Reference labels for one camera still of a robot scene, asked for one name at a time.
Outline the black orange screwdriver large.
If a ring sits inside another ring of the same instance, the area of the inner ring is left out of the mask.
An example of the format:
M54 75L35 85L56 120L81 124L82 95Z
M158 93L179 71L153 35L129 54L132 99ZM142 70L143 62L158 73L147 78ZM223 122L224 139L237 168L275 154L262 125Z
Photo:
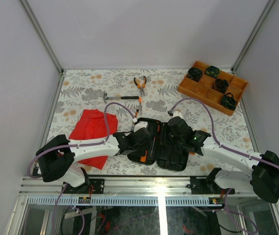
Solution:
M151 130L152 143L151 143L151 147L150 147L150 155L148 157L149 160L154 160L153 152L154 152L154 148L155 148L156 139L157 139L157 137L159 135L159 131L160 131L160 122L153 123L152 127L153 127L153 129Z

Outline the black plastic tool case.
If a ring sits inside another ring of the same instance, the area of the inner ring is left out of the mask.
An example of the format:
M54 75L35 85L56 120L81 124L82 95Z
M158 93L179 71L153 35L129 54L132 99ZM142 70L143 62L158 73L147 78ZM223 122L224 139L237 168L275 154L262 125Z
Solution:
M174 138L167 122L161 122L152 118L141 117L138 121L147 121L147 129L149 132L153 129L153 123L160 122L160 131L156 139L155 148L153 152L154 160L149 160L150 155L150 144L146 149L148 151L147 160L145 163L140 162L140 157L144 155L145 150L132 152L128 154L127 158L135 163L152 165L157 163L157 165L162 169L172 170L172 171L183 171L187 166L187 161L189 157L189 152L179 146L178 141Z

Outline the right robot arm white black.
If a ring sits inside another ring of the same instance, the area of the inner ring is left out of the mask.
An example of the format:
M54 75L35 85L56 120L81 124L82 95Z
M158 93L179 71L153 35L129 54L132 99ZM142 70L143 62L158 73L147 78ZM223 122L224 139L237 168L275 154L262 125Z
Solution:
M194 131L181 117L173 117L168 126L179 147L189 153L212 157L232 165L238 171L219 170L215 176L206 180L206 188L217 193L223 188L233 188L254 192L268 203L279 200L279 157L267 150L246 153L234 146L218 144L207 132Z

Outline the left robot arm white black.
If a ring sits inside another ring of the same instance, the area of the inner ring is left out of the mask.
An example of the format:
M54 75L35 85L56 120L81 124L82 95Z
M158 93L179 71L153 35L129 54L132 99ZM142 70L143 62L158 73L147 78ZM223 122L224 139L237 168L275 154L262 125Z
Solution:
M37 151L36 161L44 182L61 180L77 192L85 193L90 182L87 174L78 166L80 161L99 156L127 155L145 149L151 139L145 127L129 134L116 132L108 139L76 141L58 135Z

